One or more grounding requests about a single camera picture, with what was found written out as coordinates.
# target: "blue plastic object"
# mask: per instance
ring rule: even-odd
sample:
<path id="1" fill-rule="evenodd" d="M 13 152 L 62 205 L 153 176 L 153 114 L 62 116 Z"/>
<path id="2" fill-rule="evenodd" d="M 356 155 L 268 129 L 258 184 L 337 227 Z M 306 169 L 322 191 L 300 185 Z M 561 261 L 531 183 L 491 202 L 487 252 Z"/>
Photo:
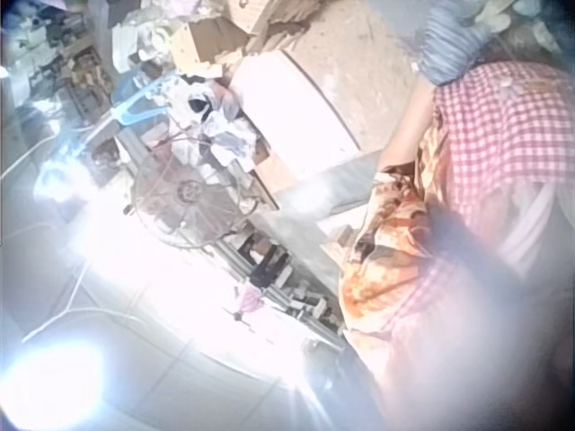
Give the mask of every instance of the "blue plastic object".
<path id="1" fill-rule="evenodd" d="M 139 123 L 140 121 L 151 119 L 157 115 L 165 114 L 168 111 L 167 108 L 160 107 L 151 110 L 144 110 L 141 112 L 130 112 L 130 108 L 132 108 L 133 105 L 140 99 L 142 99 L 146 93 L 150 92 L 158 85 L 175 76 L 174 72 L 164 75 L 161 78 L 158 78 L 152 83 L 148 84 L 141 90 L 137 91 L 136 93 L 128 95 L 128 93 L 132 92 L 134 85 L 133 80 L 137 73 L 138 69 L 130 71 L 122 76 L 119 81 L 118 88 L 114 90 L 111 95 L 112 103 L 114 106 L 110 109 L 110 114 L 122 126 L 130 126 L 132 124 Z"/>

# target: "fan guard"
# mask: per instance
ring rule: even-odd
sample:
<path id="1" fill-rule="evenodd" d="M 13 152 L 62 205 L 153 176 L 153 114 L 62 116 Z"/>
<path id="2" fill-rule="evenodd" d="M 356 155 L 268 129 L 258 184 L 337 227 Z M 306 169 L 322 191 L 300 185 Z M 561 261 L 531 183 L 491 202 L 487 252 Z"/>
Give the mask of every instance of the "fan guard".
<path id="1" fill-rule="evenodd" d="M 155 236 L 174 247 L 198 248 L 229 233 L 243 217 L 240 193 L 226 170 L 191 163 L 161 145 L 139 168 L 133 193 L 137 214 Z"/>

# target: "orange patterned fabric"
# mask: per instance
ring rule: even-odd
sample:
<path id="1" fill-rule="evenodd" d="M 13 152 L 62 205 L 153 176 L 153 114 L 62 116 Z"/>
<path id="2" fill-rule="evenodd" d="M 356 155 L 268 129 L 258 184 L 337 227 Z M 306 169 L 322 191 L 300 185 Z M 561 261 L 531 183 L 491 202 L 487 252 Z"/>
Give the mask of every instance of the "orange patterned fabric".
<path id="1" fill-rule="evenodd" d="M 425 203 L 446 203 L 445 134 L 436 119 L 420 145 L 417 163 L 376 175 L 364 226 L 345 260 L 340 303 L 349 329 L 378 332 L 416 288 L 431 256 Z"/>

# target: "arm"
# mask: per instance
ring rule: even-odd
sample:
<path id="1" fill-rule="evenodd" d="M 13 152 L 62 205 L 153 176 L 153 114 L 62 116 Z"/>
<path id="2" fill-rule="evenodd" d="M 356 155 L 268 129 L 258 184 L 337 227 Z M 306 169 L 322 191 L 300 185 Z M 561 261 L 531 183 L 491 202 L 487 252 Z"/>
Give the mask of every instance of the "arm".
<path id="1" fill-rule="evenodd" d="M 433 116 L 433 95 L 437 87 L 419 75 L 394 135 L 379 159 L 377 170 L 415 160 L 417 150 Z"/>
<path id="2" fill-rule="evenodd" d="M 442 0 L 431 10 L 423 44 L 421 73 L 399 127 L 382 153 L 378 170 L 415 160 L 433 116 L 433 94 L 439 85 L 453 82 L 473 64 L 491 38 L 482 24 L 466 25 L 469 5 L 461 0 Z"/>

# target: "checkered apron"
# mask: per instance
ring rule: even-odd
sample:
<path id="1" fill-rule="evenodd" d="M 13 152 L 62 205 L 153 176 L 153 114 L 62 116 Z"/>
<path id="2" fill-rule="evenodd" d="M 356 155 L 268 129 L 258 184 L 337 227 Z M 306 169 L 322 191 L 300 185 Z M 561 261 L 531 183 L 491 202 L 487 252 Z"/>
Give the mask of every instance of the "checkered apron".
<path id="1" fill-rule="evenodd" d="M 573 80 L 548 66 L 480 66 L 436 92 L 451 153 L 450 205 L 473 231 L 480 205 L 517 181 L 575 184 Z M 384 331 L 420 310 L 446 286 L 453 268 L 438 259 L 398 306 Z"/>

